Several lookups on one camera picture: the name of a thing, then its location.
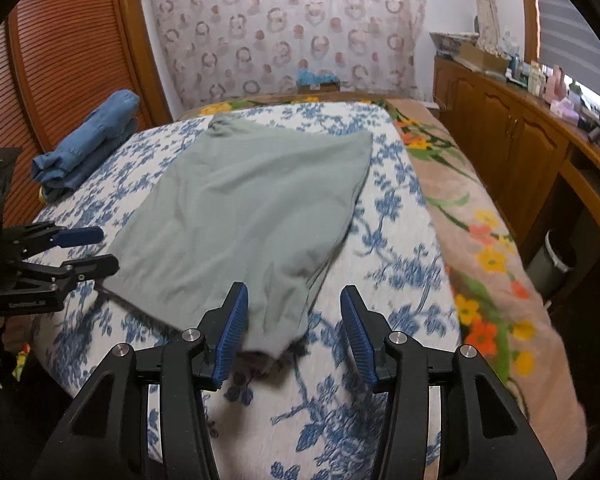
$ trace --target bed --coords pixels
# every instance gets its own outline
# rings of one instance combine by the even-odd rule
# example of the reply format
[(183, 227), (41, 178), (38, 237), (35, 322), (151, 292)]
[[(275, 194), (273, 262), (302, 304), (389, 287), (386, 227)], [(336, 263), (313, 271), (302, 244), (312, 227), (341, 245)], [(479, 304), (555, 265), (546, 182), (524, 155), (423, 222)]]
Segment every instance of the bed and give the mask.
[[(566, 478), (584, 457), (586, 432), (564, 349), (472, 168), (442, 126), (413, 102), (316, 101), (235, 102), (202, 110), (234, 110), (259, 124), (308, 132), (346, 135), (364, 128), (374, 134), (369, 176), (342, 251), (310, 314), (308, 333), (277, 361), (239, 356), (222, 390), (204, 395), (221, 478), (368, 478), (384, 398), (366, 391), (343, 339), (338, 295), (349, 283), (358, 286), (368, 306), (385, 314), (392, 328), (426, 346), (453, 350), (462, 340), (474, 343), (527, 412), (558, 477)], [(201, 115), (133, 136), (72, 197), (47, 207), (38, 218), (67, 227), (99, 225), (106, 234), (103, 243), (54, 248), (35, 261), (58, 265), (105, 253), (165, 168), (209, 121), (210, 115)], [(439, 162), (449, 158), (449, 164)], [(479, 212), (479, 221), (464, 218), (469, 206), (473, 216)], [(494, 256), (500, 251), (485, 244), (485, 236), (511, 251), (505, 262)], [(484, 250), (492, 252), (482, 258), (480, 270), (474, 253)], [(510, 281), (507, 293), (499, 280), (502, 273), (496, 272), (503, 266), (507, 279), (513, 275), (518, 282), (511, 288)], [(75, 395), (116, 343), (145, 348), (163, 344), (172, 333), (98, 293), (93, 283), (83, 283), (62, 312), (36, 318), (33, 348), (52, 377)], [(157, 394), (152, 388), (148, 436), (150, 454), (160, 460)], [(433, 390), (430, 478), (436, 471), (439, 428)]]

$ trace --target beige curtain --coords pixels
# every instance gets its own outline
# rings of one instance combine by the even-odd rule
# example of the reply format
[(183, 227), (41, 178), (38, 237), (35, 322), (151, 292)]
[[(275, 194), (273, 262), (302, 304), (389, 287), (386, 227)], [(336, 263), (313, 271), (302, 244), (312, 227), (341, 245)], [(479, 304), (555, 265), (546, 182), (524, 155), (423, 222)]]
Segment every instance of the beige curtain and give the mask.
[(187, 108), (289, 93), (298, 70), (343, 90), (417, 93), (414, 50), (426, 0), (152, 0)]
[(478, 47), (488, 52), (495, 52), (500, 40), (496, 0), (475, 0), (475, 3), (478, 9), (478, 25), (480, 27)]

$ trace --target metal screw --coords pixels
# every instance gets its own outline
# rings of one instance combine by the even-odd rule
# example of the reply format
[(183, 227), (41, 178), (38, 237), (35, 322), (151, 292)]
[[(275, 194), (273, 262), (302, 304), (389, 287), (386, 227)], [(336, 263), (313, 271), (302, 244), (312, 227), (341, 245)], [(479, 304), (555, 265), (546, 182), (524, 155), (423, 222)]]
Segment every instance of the metal screw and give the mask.
[(197, 328), (187, 328), (182, 333), (182, 338), (184, 339), (184, 341), (189, 341), (191, 343), (192, 341), (198, 339), (200, 335), (200, 330), (198, 330)]
[(389, 334), (389, 341), (397, 345), (406, 343), (408, 338), (409, 337), (404, 332), (396, 331)]
[(464, 357), (469, 357), (469, 358), (476, 357), (478, 355), (478, 351), (471, 345), (462, 345), (460, 347), (460, 353)]
[(118, 343), (111, 349), (111, 353), (116, 357), (122, 357), (129, 353), (130, 346), (126, 343)]

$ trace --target yellow flower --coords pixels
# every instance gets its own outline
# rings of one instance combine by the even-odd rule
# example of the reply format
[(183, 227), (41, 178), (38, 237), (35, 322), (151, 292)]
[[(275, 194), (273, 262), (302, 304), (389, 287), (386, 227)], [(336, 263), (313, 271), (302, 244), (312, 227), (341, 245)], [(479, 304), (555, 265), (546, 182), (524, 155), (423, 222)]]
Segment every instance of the yellow flower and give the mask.
[(531, 352), (522, 351), (520, 352), (513, 361), (513, 365), (516, 367), (516, 371), (522, 375), (529, 375), (534, 371), (535, 362)]
[(431, 147), (431, 143), (424, 139), (416, 139), (407, 144), (407, 148), (411, 148), (412, 150), (426, 150)]
[(489, 211), (488, 209), (479, 209), (476, 211), (475, 219), (482, 224), (488, 225), (491, 229), (495, 229), (500, 225), (498, 217), (493, 211)]
[(522, 341), (529, 341), (536, 335), (536, 327), (528, 320), (520, 321), (513, 326), (513, 337)]
[(214, 115), (218, 112), (230, 112), (232, 110), (229, 103), (215, 103), (205, 106), (199, 111), (199, 115)]
[(495, 251), (492, 246), (486, 246), (475, 257), (487, 272), (507, 272), (507, 257)]
[(480, 303), (475, 300), (468, 300), (462, 294), (456, 294), (456, 310), (458, 311), (460, 323), (463, 325), (469, 326), (474, 319), (480, 317), (480, 314), (478, 314)]
[(507, 251), (507, 253), (516, 254), (516, 245), (509, 237), (498, 235), (498, 243), (505, 251)]

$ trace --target blue gripper pad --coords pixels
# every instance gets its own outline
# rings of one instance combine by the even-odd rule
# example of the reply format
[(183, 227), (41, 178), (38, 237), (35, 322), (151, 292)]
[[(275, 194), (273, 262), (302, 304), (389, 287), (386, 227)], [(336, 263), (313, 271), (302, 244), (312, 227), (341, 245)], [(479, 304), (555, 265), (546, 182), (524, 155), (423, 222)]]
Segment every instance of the blue gripper pad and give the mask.
[(80, 245), (99, 244), (104, 240), (104, 231), (99, 227), (81, 227), (63, 229), (52, 238), (58, 247), (76, 247)]
[(345, 332), (351, 345), (353, 359), (356, 362), (358, 373), (363, 381), (373, 389), (378, 384), (378, 375), (376, 374), (376, 364), (374, 361), (374, 349), (369, 336), (366, 334), (365, 327), (362, 324), (360, 315), (356, 309), (355, 303), (362, 302), (360, 295), (355, 287), (346, 286), (340, 293), (340, 315), (344, 323)]
[(234, 365), (235, 355), (238, 351), (242, 329), (247, 319), (247, 310), (249, 304), (249, 293), (244, 283), (234, 283), (232, 290), (229, 291), (227, 299), (233, 301), (231, 313), (222, 329), (216, 346), (216, 359), (214, 362), (214, 371), (211, 380), (220, 388), (222, 382), (229, 376), (231, 368)]

